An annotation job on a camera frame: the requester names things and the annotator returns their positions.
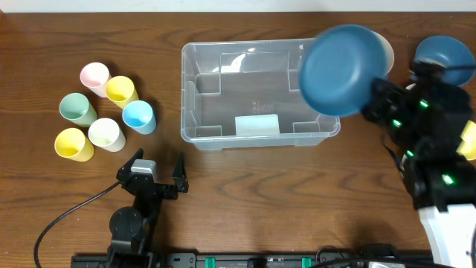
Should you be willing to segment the white small bowl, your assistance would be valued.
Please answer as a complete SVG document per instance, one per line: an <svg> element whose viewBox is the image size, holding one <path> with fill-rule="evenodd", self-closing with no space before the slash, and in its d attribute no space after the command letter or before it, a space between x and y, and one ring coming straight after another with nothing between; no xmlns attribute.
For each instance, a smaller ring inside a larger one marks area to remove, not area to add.
<svg viewBox="0 0 476 268"><path fill-rule="evenodd" d="M412 84L406 86L405 88L406 88L407 90L412 90L412 88L415 87L415 85L416 85L415 83L412 83Z"/></svg>

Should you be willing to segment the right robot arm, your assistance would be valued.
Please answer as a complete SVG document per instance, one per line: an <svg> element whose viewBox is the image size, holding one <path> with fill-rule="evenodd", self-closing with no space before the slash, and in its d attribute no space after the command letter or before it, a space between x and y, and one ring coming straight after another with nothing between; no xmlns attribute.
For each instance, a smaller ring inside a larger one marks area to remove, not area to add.
<svg viewBox="0 0 476 268"><path fill-rule="evenodd" d="M403 152L396 166L428 241L434 262L475 266L475 166L457 149L472 117L469 94L421 79L405 89L375 79L361 111Z"/></svg>

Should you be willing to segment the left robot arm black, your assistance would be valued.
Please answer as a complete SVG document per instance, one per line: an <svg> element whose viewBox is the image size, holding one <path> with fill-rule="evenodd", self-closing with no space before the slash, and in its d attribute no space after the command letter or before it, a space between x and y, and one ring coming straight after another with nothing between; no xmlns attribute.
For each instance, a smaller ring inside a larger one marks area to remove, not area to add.
<svg viewBox="0 0 476 268"><path fill-rule="evenodd" d="M163 200L176 200L188 192L189 183L184 166L184 155L178 157L173 171L172 185L156 182L156 164L144 160L144 150L138 149L117 173L122 189L134 196L131 206L119 208L109 221L112 233L108 248L107 268L165 267L166 258L151 250Z"/></svg>

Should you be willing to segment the yellow small bowl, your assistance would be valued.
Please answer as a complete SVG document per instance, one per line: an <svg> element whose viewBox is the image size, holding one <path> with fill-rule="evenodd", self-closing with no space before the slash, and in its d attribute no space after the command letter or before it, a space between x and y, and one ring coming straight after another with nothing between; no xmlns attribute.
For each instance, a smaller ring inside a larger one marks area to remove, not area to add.
<svg viewBox="0 0 476 268"><path fill-rule="evenodd" d="M476 159L476 123L467 121L461 135L462 141L457 148L457 153L464 156L467 160Z"/></svg>

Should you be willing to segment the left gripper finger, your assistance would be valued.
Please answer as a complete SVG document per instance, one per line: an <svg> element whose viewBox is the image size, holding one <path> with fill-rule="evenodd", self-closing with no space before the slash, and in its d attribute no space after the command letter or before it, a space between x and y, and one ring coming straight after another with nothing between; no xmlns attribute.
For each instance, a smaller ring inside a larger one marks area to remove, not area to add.
<svg viewBox="0 0 476 268"><path fill-rule="evenodd" d="M117 178L128 178L132 173L132 166L137 159L142 159L144 156L144 150L139 148L137 152L129 159L117 172Z"/></svg>
<svg viewBox="0 0 476 268"><path fill-rule="evenodd" d="M187 193L189 189L189 182L186 175L184 154L180 153L176 167L173 171L173 180L176 190L181 193Z"/></svg>

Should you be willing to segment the dark blue large bowl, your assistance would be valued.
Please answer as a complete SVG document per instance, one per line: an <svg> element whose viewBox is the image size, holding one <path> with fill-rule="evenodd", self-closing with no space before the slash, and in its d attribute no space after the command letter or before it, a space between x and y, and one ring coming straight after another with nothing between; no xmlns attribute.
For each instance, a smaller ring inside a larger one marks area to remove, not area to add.
<svg viewBox="0 0 476 268"><path fill-rule="evenodd" d="M359 113L370 102L376 78L387 75L387 56L375 33L338 25L316 36L303 55L298 84L306 103L330 116Z"/></svg>

